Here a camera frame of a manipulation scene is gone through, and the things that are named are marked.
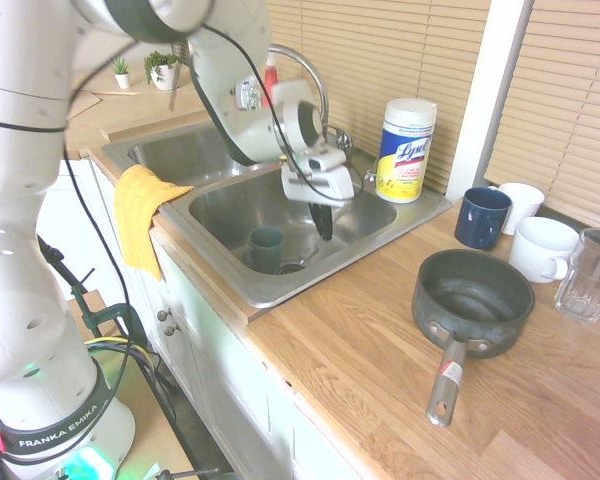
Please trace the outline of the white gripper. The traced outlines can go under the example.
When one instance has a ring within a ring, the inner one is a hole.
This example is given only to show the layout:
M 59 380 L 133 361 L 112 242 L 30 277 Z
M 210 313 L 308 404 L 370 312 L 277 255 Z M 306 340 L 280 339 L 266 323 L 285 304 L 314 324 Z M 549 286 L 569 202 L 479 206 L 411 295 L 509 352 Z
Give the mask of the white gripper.
M 343 207 L 354 199 L 354 188 L 347 167 L 341 165 L 326 172 L 312 171 L 302 178 L 284 164 L 280 173 L 286 198 L 311 203 L 310 213 L 318 234 L 324 241 L 330 241 L 333 236 L 331 207 Z

